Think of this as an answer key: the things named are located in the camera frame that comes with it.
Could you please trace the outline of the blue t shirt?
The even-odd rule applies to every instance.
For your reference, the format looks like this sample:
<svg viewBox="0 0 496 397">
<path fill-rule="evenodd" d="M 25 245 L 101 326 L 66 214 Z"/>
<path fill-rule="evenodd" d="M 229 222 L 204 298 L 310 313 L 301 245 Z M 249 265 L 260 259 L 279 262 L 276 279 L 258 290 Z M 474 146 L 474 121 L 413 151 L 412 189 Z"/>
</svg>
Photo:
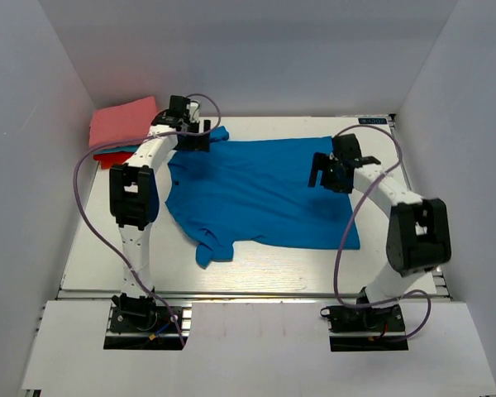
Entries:
<svg viewBox="0 0 496 397">
<path fill-rule="evenodd" d="M 165 204 L 196 242 L 195 260 L 232 261 L 235 242 L 300 249 L 360 248 L 347 223 L 351 201 L 308 187 L 314 154 L 331 152 L 329 136 L 232 141 L 212 134 L 208 152 L 178 151 L 168 163 L 172 187 Z"/>
</svg>

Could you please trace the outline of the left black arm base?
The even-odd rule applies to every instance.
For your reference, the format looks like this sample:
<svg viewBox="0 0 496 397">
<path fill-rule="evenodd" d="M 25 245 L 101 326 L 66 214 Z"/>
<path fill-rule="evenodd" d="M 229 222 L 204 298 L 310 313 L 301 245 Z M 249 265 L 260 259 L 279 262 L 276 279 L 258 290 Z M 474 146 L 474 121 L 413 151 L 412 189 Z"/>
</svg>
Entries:
<svg viewBox="0 0 496 397">
<path fill-rule="evenodd" d="M 173 306 L 174 316 L 172 317 L 167 308 L 157 307 L 155 313 L 150 314 L 148 318 L 140 318 L 136 315 L 123 313 L 116 306 L 112 306 L 109 312 L 107 331 L 117 336 L 124 334 L 152 334 L 158 332 L 164 326 L 166 329 L 162 332 L 167 335 L 178 335 L 176 326 L 172 318 L 177 320 L 180 330 L 184 336 L 188 335 L 191 325 L 192 309 L 183 306 Z"/>
</svg>

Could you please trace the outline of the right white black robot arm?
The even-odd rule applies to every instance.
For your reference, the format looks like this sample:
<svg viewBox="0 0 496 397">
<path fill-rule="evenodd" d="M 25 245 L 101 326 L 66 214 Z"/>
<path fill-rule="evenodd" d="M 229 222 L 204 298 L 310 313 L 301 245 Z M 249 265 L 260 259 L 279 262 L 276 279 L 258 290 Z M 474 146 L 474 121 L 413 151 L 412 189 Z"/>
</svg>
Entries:
<svg viewBox="0 0 496 397">
<path fill-rule="evenodd" d="M 366 285 L 360 300 L 342 305 L 356 310 L 358 323 L 374 330 L 387 318 L 386 307 L 415 294 L 413 284 L 427 272 L 451 258 L 451 237 L 446 204 L 439 198 L 424 198 L 393 176 L 373 156 L 364 156 L 353 134 L 331 139 L 331 154 L 317 152 L 312 158 L 308 180 L 338 194 L 357 190 L 361 197 L 341 237 L 344 249 L 351 227 L 366 201 L 372 202 L 388 219 L 385 252 L 387 261 Z"/>
</svg>

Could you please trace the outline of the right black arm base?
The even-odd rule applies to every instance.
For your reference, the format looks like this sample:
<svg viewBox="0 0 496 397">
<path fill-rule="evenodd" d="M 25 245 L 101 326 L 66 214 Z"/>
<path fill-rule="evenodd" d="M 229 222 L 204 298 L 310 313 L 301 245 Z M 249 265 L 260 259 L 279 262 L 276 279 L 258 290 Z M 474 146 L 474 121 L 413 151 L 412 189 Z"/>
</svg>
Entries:
<svg viewBox="0 0 496 397">
<path fill-rule="evenodd" d="M 405 323 L 399 305 L 389 308 L 351 309 L 344 306 L 326 306 L 320 315 L 330 323 L 334 333 L 404 332 Z"/>
</svg>

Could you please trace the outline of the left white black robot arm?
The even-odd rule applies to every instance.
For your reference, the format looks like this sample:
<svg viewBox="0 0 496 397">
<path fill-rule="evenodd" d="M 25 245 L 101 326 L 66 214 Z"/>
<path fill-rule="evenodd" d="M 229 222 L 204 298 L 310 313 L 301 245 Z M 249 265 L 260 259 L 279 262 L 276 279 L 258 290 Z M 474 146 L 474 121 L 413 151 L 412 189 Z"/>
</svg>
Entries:
<svg viewBox="0 0 496 397">
<path fill-rule="evenodd" d="M 150 273 L 150 233 L 160 213 L 155 174 L 171 151 L 209 150 L 210 123 L 200 129 L 199 111 L 193 94 L 171 96 L 168 108 L 155 116 L 136 152 L 109 170 L 109 209 L 124 258 L 123 287 L 113 302 L 141 330 L 151 329 L 158 320 Z"/>
</svg>

